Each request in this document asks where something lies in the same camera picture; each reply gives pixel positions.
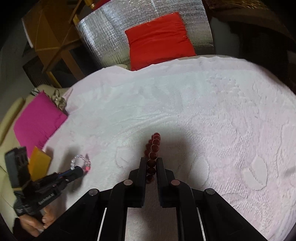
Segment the bed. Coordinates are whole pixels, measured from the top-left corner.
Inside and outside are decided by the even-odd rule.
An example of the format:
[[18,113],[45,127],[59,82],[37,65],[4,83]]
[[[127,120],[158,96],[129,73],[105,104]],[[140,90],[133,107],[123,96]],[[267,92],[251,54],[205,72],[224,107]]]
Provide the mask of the bed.
[[[78,154],[91,170],[56,200],[60,213],[89,189],[126,179],[159,132],[165,167],[192,188],[214,188],[267,240],[284,240],[296,222],[296,98],[262,67],[218,56],[136,72],[112,66],[76,83],[66,110],[44,146],[49,173]],[[144,208],[128,210],[126,240],[177,240],[175,212],[160,208],[155,181]]]

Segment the red pillow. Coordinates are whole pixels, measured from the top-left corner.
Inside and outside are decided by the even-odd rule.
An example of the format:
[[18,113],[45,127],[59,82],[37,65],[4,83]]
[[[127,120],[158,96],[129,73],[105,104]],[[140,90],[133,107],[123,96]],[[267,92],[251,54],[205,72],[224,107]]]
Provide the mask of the red pillow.
[[131,70],[176,58],[195,56],[178,12],[132,27],[125,33],[130,46]]

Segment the yellow box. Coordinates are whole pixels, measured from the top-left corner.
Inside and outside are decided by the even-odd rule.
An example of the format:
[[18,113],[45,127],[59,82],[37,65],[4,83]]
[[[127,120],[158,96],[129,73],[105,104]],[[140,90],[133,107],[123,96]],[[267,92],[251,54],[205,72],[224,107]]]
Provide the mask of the yellow box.
[[32,181],[46,176],[51,160],[51,157],[44,151],[34,147],[28,165]]

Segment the beige sofa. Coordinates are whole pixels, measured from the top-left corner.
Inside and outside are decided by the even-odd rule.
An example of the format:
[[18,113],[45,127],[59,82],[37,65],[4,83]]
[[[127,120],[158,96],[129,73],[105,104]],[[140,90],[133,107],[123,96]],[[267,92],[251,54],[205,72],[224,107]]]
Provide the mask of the beige sofa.
[[[48,85],[40,85],[39,90],[44,90],[46,94],[51,96],[54,93],[55,88]],[[61,95],[63,95],[67,89],[59,89]],[[34,96],[29,95],[27,98],[18,98],[9,108],[2,122],[0,123],[0,213],[12,230],[14,219],[16,214],[13,210],[13,204],[15,196],[13,194],[8,175],[6,173],[4,155],[9,150],[18,147],[20,144],[15,137],[13,126],[21,114],[22,110],[33,100]]]

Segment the black device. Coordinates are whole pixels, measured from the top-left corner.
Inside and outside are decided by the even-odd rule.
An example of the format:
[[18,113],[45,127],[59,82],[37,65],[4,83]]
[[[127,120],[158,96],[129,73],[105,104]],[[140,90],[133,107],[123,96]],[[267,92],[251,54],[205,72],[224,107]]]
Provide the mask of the black device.
[[61,195],[68,183],[82,177],[83,170],[53,173],[36,181],[31,180],[26,147],[14,148],[5,154],[7,173],[16,196],[14,210],[18,216],[29,214],[41,220],[40,210]]
[[[89,190],[35,240],[97,241],[100,235],[99,241],[124,241],[128,207],[144,204],[146,163],[141,158],[128,180],[112,189]],[[179,241],[266,241],[214,189],[199,191],[176,180],[162,158],[156,160],[156,176],[160,205],[176,209]]]

